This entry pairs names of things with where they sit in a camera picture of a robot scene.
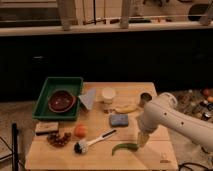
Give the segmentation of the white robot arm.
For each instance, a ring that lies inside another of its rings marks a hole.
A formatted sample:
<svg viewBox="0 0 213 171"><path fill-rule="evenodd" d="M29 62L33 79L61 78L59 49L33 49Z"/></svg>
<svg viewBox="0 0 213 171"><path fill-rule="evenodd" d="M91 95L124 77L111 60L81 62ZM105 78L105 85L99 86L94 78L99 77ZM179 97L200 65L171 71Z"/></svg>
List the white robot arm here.
<svg viewBox="0 0 213 171"><path fill-rule="evenodd" d="M213 152L213 123L177 111L177 104L177 99L171 93L162 93L147 102L138 119L140 131L152 134L159 125L163 125Z"/></svg>

